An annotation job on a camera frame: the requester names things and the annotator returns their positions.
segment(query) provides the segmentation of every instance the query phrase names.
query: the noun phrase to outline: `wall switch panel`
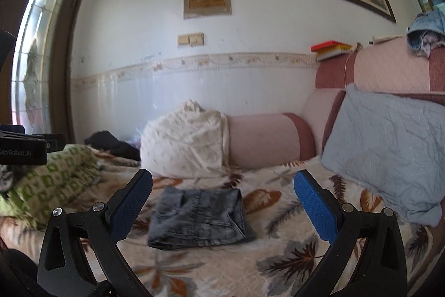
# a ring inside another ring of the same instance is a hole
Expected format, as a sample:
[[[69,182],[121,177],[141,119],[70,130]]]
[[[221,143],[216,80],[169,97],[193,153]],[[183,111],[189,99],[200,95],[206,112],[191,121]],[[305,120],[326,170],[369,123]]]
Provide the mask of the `wall switch panel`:
[[[177,45],[189,45],[189,46],[203,46],[204,45],[204,33],[192,33],[189,35],[180,35],[177,38]]]

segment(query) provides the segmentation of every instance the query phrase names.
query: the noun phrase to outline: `screw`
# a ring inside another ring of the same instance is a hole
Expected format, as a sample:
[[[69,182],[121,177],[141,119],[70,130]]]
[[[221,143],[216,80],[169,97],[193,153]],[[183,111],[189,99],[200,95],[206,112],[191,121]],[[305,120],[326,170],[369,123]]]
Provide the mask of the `screw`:
[[[385,213],[385,215],[387,217],[392,217],[394,215],[394,212],[392,211],[392,209],[389,209],[389,208],[384,208],[383,212]]]
[[[341,208],[342,208],[345,212],[347,212],[347,213],[350,213],[350,212],[352,212],[352,211],[354,210],[353,205],[350,204],[350,203],[344,203],[344,204],[342,204]]]
[[[105,204],[102,202],[98,202],[96,204],[93,205],[93,210],[95,212],[100,212],[101,210],[103,210],[105,208]]]
[[[62,214],[62,212],[63,212],[62,208],[56,208],[53,210],[53,215],[55,217],[58,217],[60,214]]]

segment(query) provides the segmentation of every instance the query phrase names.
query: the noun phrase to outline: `blue jeans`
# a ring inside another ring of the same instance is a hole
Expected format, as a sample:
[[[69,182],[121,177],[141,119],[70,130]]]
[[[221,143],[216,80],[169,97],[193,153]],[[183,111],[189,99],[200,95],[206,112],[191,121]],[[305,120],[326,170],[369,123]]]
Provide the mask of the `blue jeans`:
[[[165,250],[241,243],[255,238],[246,221],[239,189],[181,190],[167,186],[148,231],[148,245]]]
[[[419,51],[422,38],[428,31],[445,35],[445,14],[439,9],[418,15],[408,27],[406,39],[411,49]]]

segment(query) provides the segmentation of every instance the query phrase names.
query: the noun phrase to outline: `white tile wainscoting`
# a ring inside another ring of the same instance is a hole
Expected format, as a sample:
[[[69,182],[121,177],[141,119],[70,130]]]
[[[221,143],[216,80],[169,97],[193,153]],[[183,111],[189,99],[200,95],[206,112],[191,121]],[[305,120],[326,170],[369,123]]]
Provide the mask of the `white tile wainscoting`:
[[[233,53],[171,58],[71,80],[76,142],[109,130],[119,139],[192,99],[227,115],[301,113],[315,87],[312,55]]]

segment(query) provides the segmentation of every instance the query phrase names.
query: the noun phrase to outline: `pink headboard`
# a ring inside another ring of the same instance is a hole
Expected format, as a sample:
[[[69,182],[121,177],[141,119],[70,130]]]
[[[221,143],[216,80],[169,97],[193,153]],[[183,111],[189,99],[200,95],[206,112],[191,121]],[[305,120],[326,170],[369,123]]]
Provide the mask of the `pink headboard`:
[[[351,82],[363,91],[445,106],[445,47],[434,49],[429,59],[418,57],[401,37],[321,62],[316,90],[302,114],[312,129],[317,154],[323,151],[345,95],[343,90]]]
[[[445,92],[445,47],[430,58],[417,57],[405,38],[370,46],[323,61],[316,89],[344,89],[354,82],[362,91],[387,93]]]

